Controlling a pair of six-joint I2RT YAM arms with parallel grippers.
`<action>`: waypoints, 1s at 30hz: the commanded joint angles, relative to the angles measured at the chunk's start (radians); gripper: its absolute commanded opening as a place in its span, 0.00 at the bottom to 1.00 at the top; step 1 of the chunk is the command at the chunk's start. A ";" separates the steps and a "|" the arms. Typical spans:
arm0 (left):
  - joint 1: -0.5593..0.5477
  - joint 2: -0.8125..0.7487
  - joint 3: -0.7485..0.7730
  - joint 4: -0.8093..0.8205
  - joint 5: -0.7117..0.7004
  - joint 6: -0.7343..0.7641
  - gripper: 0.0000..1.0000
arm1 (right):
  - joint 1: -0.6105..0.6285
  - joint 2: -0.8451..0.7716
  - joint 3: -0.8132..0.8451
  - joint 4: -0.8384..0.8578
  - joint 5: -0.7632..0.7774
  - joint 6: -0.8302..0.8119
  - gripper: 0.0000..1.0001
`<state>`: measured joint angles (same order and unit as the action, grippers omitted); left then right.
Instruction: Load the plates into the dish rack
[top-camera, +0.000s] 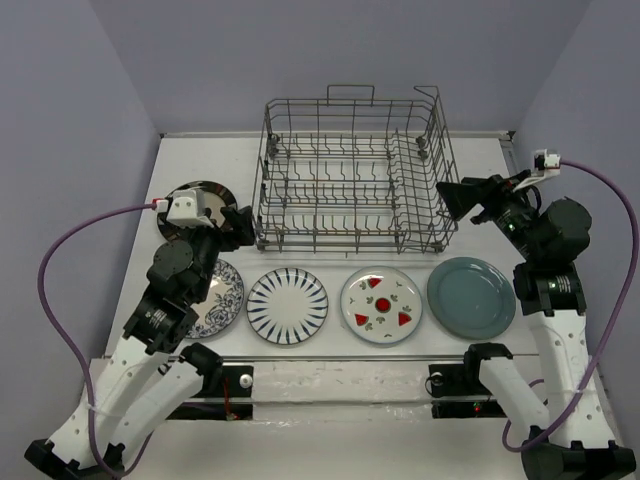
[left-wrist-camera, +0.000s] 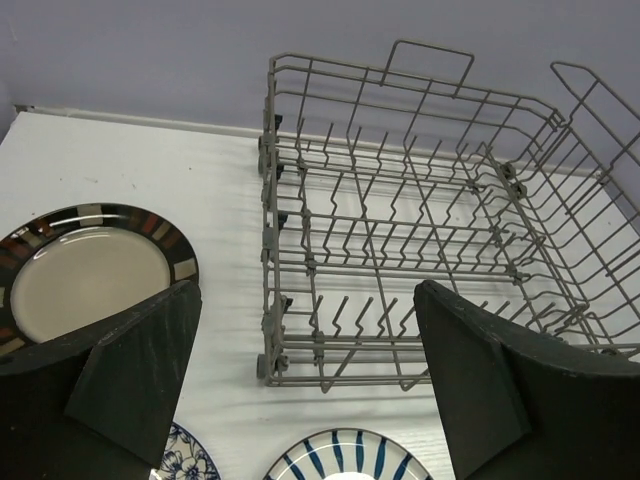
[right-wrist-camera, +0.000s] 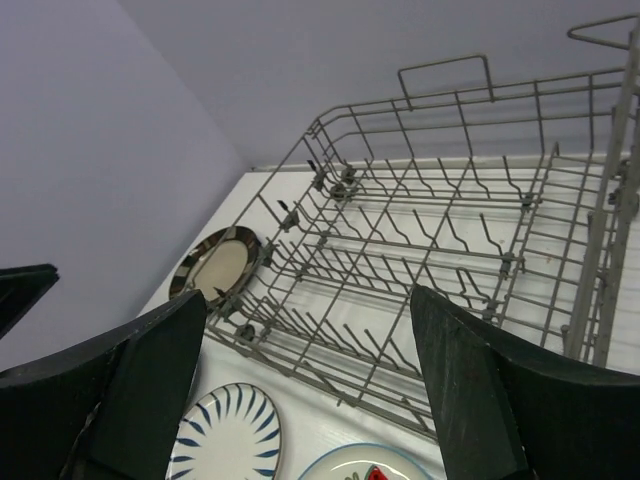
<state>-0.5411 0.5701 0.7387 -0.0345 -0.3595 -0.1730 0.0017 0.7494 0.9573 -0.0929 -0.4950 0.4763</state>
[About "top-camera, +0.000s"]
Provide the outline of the watermelon pattern white plate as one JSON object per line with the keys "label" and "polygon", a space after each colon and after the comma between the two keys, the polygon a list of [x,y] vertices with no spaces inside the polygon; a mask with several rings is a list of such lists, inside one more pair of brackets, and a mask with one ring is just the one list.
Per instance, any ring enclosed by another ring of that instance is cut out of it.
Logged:
{"label": "watermelon pattern white plate", "polygon": [[423,302],[418,287],[391,267],[367,267],[343,285],[340,311],[345,325],[361,340],[387,346],[409,338],[418,328]]}

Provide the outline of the teal grey plate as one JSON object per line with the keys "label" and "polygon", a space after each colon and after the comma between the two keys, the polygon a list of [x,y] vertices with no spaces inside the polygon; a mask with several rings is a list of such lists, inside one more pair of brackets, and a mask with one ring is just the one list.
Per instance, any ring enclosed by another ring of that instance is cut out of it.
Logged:
{"label": "teal grey plate", "polygon": [[516,313],[515,295],[506,277],[473,257],[451,258],[438,265],[427,280],[426,299],[439,324],[466,340],[503,334]]}

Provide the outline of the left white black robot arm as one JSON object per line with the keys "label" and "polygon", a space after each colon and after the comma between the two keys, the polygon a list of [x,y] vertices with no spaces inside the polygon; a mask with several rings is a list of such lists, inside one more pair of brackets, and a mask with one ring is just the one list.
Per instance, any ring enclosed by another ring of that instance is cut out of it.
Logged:
{"label": "left white black robot arm", "polygon": [[255,242],[251,207],[220,211],[227,229],[193,209],[180,220],[182,236],[156,250],[146,273],[148,285],[97,379],[48,303],[44,277],[52,255],[45,254],[38,295],[81,366],[86,394],[61,427],[26,449],[25,459],[40,472],[52,479],[120,479],[137,466],[153,431],[183,401],[219,388],[223,360],[200,343],[181,350],[177,363],[154,386],[144,386],[195,324],[193,307],[206,300],[220,253]]}

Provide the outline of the blue striped white plate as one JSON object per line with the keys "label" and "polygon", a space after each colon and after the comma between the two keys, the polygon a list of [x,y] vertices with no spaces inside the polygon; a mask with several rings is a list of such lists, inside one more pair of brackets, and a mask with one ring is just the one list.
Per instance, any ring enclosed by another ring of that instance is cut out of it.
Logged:
{"label": "blue striped white plate", "polygon": [[329,299],[320,280],[309,271],[284,267],[260,277],[247,296],[252,330],[278,346],[301,344],[324,325]]}

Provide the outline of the blue floral white plate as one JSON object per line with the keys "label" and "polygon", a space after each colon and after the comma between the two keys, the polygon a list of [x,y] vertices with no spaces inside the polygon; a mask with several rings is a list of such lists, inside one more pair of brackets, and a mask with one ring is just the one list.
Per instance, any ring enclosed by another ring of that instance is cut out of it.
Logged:
{"label": "blue floral white plate", "polygon": [[241,311],[244,282],[236,268],[219,259],[214,268],[207,298],[192,306],[198,319],[187,339],[200,340],[215,336],[229,327]]}

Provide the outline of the dark rimmed cream plate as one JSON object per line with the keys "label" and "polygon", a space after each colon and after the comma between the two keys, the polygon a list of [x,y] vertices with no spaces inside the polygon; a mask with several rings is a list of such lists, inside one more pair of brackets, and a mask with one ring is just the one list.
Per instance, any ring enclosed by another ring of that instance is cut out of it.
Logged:
{"label": "dark rimmed cream plate", "polygon": [[[201,190],[203,192],[204,205],[211,210],[218,210],[227,206],[237,207],[237,200],[233,193],[227,187],[217,182],[206,180],[188,182],[175,188],[170,194],[173,194],[177,190],[186,189]],[[159,233],[165,240],[171,241],[179,237],[180,229],[166,220],[165,213],[159,213],[156,216],[156,223]]]}

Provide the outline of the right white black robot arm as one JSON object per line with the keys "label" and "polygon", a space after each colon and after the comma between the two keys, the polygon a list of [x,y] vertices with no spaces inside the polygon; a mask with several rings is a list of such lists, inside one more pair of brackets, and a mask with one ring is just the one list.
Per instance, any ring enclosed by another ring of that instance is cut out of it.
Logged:
{"label": "right white black robot arm", "polygon": [[520,438],[520,445],[506,449],[519,454],[529,479],[634,473],[635,454],[618,444],[609,426],[593,379],[597,356],[587,349],[587,305],[574,261],[590,242],[588,211],[570,198],[540,210],[526,197],[531,186],[523,174],[436,188],[453,219],[481,207],[472,223],[494,223],[523,257],[513,284],[538,351],[545,396],[537,396],[502,344],[471,345],[460,368],[462,384],[488,390],[508,419],[507,432]]}

